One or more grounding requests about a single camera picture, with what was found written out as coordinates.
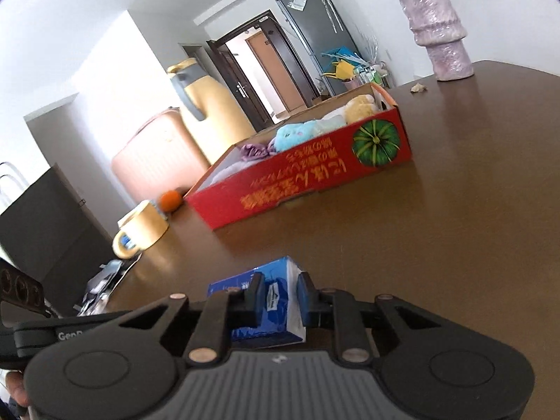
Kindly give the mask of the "person's left hand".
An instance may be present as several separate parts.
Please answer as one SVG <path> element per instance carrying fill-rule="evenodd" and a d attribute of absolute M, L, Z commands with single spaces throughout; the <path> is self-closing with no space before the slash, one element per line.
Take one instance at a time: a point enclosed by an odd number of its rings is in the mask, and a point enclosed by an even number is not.
<path fill-rule="evenodd" d="M 20 372 L 8 372 L 5 377 L 10 397 L 21 407 L 29 406 L 28 394 L 24 385 L 24 375 Z"/>

